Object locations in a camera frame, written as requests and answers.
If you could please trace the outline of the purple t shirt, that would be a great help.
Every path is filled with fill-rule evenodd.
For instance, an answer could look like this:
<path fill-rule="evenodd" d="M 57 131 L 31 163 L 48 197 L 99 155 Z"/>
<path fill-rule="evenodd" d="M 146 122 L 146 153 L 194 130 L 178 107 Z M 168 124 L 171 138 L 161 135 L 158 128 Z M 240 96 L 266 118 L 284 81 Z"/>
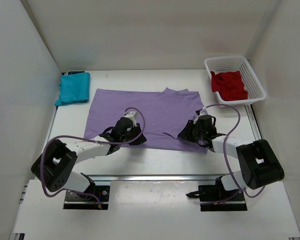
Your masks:
<path fill-rule="evenodd" d="M 178 138 L 187 122 L 203 108 L 199 92 L 188 89 L 164 91 L 122 91 L 98 88 L 92 100 L 84 138 L 93 139 L 106 128 L 114 126 L 127 108 L 137 108 L 143 114 L 137 121 L 145 125 L 147 141 L 140 148 L 207 153 L 196 143 Z"/>

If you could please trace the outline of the red t shirt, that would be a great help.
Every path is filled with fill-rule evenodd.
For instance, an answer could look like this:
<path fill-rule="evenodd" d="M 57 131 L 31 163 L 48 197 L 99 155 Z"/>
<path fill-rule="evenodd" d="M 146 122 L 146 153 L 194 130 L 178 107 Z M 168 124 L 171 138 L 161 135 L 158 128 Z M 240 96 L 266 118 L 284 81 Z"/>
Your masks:
<path fill-rule="evenodd" d="M 224 101 L 241 101 L 248 99 L 248 92 L 239 71 L 220 72 L 211 74 L 211 90 L 218 92 Z"/>

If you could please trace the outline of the teal t shirt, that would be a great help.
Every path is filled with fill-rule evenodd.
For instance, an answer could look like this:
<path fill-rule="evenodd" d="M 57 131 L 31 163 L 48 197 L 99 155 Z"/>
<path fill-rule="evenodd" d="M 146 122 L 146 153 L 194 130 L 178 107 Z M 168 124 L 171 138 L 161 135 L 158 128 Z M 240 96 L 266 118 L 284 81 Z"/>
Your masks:
<path fill-rule="evenodd" d="M 62 75 L 58 99 L 54 105 L 60 107 L 88 103 L 90 100 L 90 80 L 89 72 Z"/>

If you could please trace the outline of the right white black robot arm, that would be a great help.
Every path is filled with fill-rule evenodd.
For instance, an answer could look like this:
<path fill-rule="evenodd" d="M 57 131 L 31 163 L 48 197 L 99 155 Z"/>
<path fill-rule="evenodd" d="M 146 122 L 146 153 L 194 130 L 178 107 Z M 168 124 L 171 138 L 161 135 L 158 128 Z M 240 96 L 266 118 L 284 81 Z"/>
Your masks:
<path fill-rule="evenodd" d="M 247 188 L 263 188 L 285 177 L 283 167 L 267 140 L 246 141 L 219 133 L 216 118 L 209 114 L 189 120 L 178 138 L 223 154 L 224 158 L 238 160 L 240 170 L 231 170 L 229 174 L 218 177 L 214 188 L 208 191 L 220 200 L 231 198 Z"/>

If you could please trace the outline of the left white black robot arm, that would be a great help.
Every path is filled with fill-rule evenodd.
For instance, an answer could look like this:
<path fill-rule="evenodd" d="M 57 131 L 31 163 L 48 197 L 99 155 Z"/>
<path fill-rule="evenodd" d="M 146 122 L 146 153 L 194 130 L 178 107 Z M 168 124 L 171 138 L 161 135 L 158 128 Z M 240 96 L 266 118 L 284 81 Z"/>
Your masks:
<path fill-rule="evenodd" d="M 67 190 L 77 193 L 83 200 L 90 200 L 95 194 L 95 184 L 86 174 L 73 171 L 75 164 L 111 155 L 125 144 L 138 146 L 146 141 L 140 124 L 133 117 L 121 117 L 115 126 L 88 141 L 52 140 L 31 166 L 31 172 L 51 193 Z"/>

